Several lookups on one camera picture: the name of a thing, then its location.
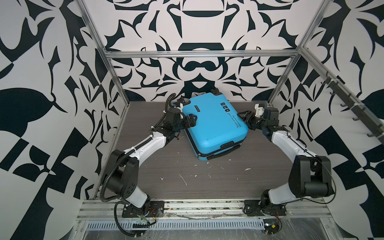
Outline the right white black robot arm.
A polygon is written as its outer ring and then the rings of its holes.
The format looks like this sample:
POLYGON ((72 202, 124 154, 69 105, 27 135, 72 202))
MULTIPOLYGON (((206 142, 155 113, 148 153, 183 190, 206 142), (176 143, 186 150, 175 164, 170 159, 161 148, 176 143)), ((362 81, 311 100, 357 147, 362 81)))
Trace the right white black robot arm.
POLYGON ((287 204, 303 200, 319 204, 319 198, 336 197, 337 187, 332 177, 331 161, 308 150, 281 126, 278 109, 256 105, 255 111, 240 112, 238 116, 250 130, 261 130, 293 163, 286 184, 265 190, 258 202, 244 202, 245 215, 278 217, 285 215, 287 204))

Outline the blue hard-shell suitcase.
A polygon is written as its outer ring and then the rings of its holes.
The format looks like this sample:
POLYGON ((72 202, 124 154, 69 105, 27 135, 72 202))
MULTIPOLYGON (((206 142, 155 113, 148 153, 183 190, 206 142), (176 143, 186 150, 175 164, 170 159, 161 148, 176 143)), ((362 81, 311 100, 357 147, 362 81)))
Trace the blue hard-shell suitcase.
POLYGON ((201 161, 225 156, 240 148, 248 127, 218 89, 183 99, 182 112, 196 125, 185 130, 196 157, 201 161))

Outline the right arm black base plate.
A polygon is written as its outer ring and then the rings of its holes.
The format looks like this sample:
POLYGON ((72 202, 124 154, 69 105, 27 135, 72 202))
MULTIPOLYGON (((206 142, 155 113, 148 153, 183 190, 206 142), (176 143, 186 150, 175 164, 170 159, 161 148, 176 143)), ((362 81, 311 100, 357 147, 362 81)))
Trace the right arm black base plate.
POLYGON ((255 216, 286 216, 284 205, 265 205, 261 200, 245 200, 243 213, 249 217, 255 216))

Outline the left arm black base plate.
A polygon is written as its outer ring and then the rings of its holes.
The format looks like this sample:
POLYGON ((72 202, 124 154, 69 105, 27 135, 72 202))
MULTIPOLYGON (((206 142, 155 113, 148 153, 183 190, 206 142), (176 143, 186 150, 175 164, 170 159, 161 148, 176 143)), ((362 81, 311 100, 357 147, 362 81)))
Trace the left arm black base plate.
POLYGON ((164 201, 146 201, 141 208, 134 205, 124 206, 122 217, 123 218, 136 218, 139 216, 144 217, 158 217, 164 213, 164 201))

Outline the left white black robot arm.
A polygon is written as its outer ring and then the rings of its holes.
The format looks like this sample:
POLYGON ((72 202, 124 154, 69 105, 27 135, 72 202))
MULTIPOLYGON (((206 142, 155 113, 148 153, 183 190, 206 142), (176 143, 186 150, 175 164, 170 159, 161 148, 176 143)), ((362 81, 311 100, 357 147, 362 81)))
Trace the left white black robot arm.
POLYGON ((182 130, 196 126, 197 117, 185 115, 183 108, 190 104, 190 99, 179 98, 175 103, 176 94, 167 100, 163 116, 151 127, 150 135, 137 145, 124 151, 114 150, 107 161, 101 179, 100 200, 110 202, 116 200, 114 220, 118 229, 126 236, 137 237, 137 233, 126 231, 119 223, 118 205, 132 208, 135 215, 143 221, 150 212, 151 198, 138 186, 141 164, 156 151, 162 149, 173 139, 178 138, 182 130))

